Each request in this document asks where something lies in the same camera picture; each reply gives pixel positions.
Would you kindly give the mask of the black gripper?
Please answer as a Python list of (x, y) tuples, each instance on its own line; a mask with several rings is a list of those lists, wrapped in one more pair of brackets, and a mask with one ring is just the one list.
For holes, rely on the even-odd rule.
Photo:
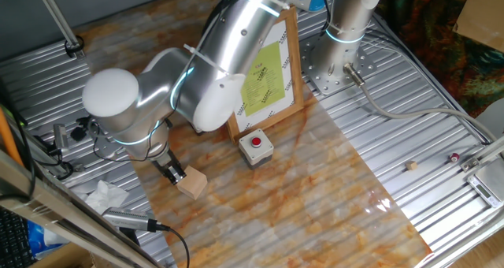
[(167, 177), (173, 185), (178, 184), (186, 177), (186, 173), (181, 168), (180, 162), (171, 150), (166, 150), (151, 162), (161, 175)]

